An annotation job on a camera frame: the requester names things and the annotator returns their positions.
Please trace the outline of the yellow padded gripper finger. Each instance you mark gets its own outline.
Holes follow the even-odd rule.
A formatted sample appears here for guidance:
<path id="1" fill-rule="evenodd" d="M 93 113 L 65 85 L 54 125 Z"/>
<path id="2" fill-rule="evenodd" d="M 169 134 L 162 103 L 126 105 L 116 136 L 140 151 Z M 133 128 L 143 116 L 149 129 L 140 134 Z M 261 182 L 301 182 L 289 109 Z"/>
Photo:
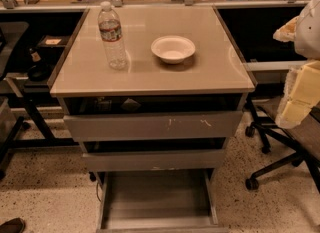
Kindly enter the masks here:
<path id="1" fill-rule="evenodd" d="M 280 128 L 294 128 L 319 102 L 320 61 L 308 60 L 300 68 L 289 70 L 275 122 Z"/>
<path id="2" fill-rule="evenodd" d="M 297 21 L 298 17 L 289 20 L 274 32 L 273 38 L 280 42 L 293 42 L 295 40 Z"/>

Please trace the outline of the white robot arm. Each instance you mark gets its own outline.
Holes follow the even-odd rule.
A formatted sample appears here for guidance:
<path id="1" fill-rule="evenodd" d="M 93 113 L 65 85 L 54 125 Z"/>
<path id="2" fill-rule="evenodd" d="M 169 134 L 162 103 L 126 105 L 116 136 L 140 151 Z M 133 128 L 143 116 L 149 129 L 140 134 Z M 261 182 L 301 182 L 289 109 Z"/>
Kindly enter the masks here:
<path id="1" fill-rule="evenodd" d="M 306 64 L 287 73 L 284 95 L 277 109 L 276 124 L 291 129 L 300 125 L 320 101 L 319 0 L 311 0 L 299 16 L 277 29 L 273 38 L 292 41 L 295 52 L 307 59 Z"/>

